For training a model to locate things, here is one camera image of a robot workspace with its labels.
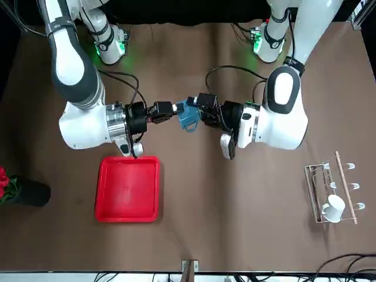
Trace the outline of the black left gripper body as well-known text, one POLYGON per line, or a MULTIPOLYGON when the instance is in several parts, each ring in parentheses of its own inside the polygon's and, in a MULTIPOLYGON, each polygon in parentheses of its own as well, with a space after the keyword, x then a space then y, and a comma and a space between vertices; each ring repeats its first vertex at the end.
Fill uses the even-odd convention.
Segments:
POLYGON ((226 131, 239 131, 241 115, 243 113, 243 104, 231 101, 225 101, 221 105, 222 128, 226 131))

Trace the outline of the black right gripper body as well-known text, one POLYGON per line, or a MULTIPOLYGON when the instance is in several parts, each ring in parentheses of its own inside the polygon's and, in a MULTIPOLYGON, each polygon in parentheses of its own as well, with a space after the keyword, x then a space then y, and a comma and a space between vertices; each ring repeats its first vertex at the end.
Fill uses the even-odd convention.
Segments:
POLYGON ((131 135, 147 131, 148 118, 152 114, 153 106, 145 107, 143 102, 125 105, 127 129, 131 135))

